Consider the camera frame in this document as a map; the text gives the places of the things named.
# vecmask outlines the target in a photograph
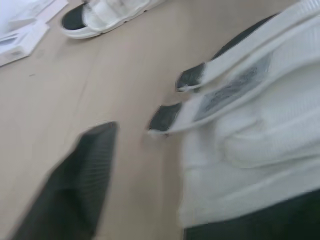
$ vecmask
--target gray label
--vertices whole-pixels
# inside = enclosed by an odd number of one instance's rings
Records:
[[[262,83],[269,69],[270,58],[271,55],[268,54],[223,88],[206,94],[194,122],[215,114]]]

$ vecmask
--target floor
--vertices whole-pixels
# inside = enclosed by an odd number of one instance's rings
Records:
[[[97,240],[178,240],[179,139],[145,127],[181,71],[296,0],[168,0],[99,37],[68,39],[59,19],[34,53],[0,68],[0,239],[77,136],[117,121],[111,189]]]

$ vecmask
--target white box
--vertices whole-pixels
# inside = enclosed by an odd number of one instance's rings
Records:
[[[66,5],[68,5],[67,0],[37,0],[31,2],[16,16],[9,20],[9,28],[11,30],[16,30],[33,23],[36,20],[47,23]]]
[[[29,56],[48,29],[47,24],[38,20],[0,36],[0,66]]]

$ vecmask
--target black fabric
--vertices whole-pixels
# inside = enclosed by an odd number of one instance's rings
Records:
[[[320,191],[233,220],[188,228],[184,240],[318,240]]]
[[[274,16],[278,15],[274,14],[272,16],[269,16],[265,19],[262,19],[261,21],[257,22],[255,25],[252,25],[251,27],[247,28],[243,32],[239,33],[237,36],[235,36],[232,40],[230,40],[226,45],[224,45],[214,56],[211,60],[214,60],[218,57],[220,57],[222,54],[224,54],[229,49],[233,48],[235,45],[237,45],[239,42],[244,40],[246,37],[248,37],[250,34],[252,34],[256,29],[261,27],[263,24],[265,24],[267,21],[272,19]]]
[[[68,11],[61,20],[62,26],[67,30],[78,30],[85,28],[82,13],[85,7],[85,3],[75,7],[74,9]]]
[[[181,102],[170,106],[160,106],[150,121],[149,130],[167,131],[176,120],[181,107]]]
[[[112,168],[115,122],[82,135],[52,172],[12,240],[90,240],[96,233]]]
[[[206,64],[203,62],[199,64],[198,66],[195,66],[193,68],[190,68],[183,73],[181,73],[181,76],[175,83],[176,91],[179,92],[180,88],[183,88],[185,86],[195,86],[198,85],[199,78],[201,77]]]

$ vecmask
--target shoe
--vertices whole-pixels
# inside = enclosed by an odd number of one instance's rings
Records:
[[[62,32],[72,39],[107,33],[166,0],[93,0],[67,12]]]

